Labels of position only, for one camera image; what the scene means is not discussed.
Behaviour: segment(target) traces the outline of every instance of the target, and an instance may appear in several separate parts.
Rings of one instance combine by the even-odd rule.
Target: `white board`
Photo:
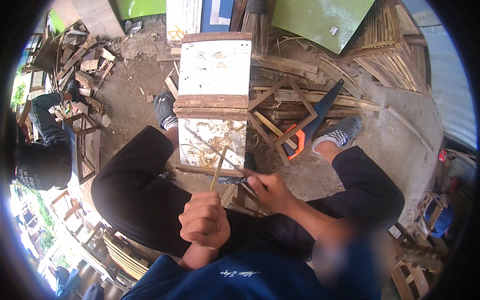
[[[183,43],[179,95],[248,95],[251,55],[251,41]]]
[[[167,0],[167,40],[200,33],[202,0]]]
[[[220,156],[193,136],[186,127],[219,152],[227,145],[229,149],[225,157],[243,167],[247,121],[179,119],[180,163],[184,166],[216,168]],[[222,169],[233,170],[233,167],[224,161]]]

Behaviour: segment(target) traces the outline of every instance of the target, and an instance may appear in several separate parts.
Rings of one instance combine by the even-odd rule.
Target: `black pants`
[[[147,126],[105,165],[91,191],[97,211],[115,229],[144,246],[182,257],[190,243],[180,237],[178,215],[191,194],[158,177],[172,153],[170,140]],[[338,154],[332,166],[345,191],[308,201],[309,205],[335,218],[367,217],[385,230],[397,221],[404,205],[402,193],[360,148]],[[302,260],[311,256],[314,239],[289,217],[226,212],[231,235],[219,257],[240,251]]]

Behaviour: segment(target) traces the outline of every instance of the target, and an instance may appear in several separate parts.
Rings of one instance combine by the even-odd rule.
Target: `grey jeans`
[[[70,138],[48,111],[52,106],[63,101],[62,93],[50,93],[36,97],[32,100],[32,108],[28,113],[30,120],[43,137],[46,146],[53,144],[68,144]]]

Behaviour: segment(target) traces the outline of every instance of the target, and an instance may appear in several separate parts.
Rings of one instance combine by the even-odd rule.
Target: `ground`
[[[96,95],[96,99],[105,106],[105,112],[112,120],[107,128],[102,128],[101,166],[145,126],[158,128],[152,104],[146,101],[146,96],[166,90],[164,79],[174,69],[172,61],[156,61],[156,52],[169,53],[164,41],[165,27],[162,21],[152,17],[146,19],[141,32],[123,43],[119,41],[113,45],[117,57],[130,59],[119,59],[112,74],[106,78]],[[281,44],[280,49],[282,57],[310,64],[321,61],[320,51],[312,47],[304,50],[296,41]],[[134,58],[132,52],[140,53]],[[417,93],[380,87],[372,81],[372,76],[357,64],[336,64],[359,84],[365,93],[365,99],[382,107],[380,112],[365,111],[362,116],[362,131],[344,148],[351,147],[352,144],[361,147],[397,184],[405,197],[405,208],[399,221],[404,227],[410,228],[416,205],[430,182],[438,160],[436,155],[429,153],[425,146],[383,107],[389,104],[405,116],[424,136],[433,152],[438,153],[443,131],[433,102]],[[175,71],[173,78],[178,82]],[[325,76],[325,82],[320,84],[332,86],[334,83]],[[304,201],[326,197],[343,190],[333,168],[311,151],[310,143],[288,166],[283,165],[278,154],[269,149],[261,138],[260,143],[250,151],[256,155],[257,163],[263,171],[280,173],[293,194]],[[179,153],[176,151],[166,167],[176,179],[176,184],[188,192],[206,191],[210,180],[204,175],[176,171],[175,165],[179,161]],[[90,196],[91,181],[81,187],[81,198],[83,202],[93,206]],[[217,190],[221,195],[225,187]],[[154,251],[145,252],[153,257],[158,255]]]

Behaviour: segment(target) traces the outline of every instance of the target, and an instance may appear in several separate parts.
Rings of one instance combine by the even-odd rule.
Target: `green panel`
[[[53,30],[55,30],[56,34],[59,34],[65,29],[65,25],[54,10],[50,10],[50,20],[52,21]]]
[[[340,54],[375,0],[276,0],[272,26]],[[338,28],[335,35],[332,26]]]
[[[111,3],[118,7],[121,20],[167,12],[166,0],[112,0]]]

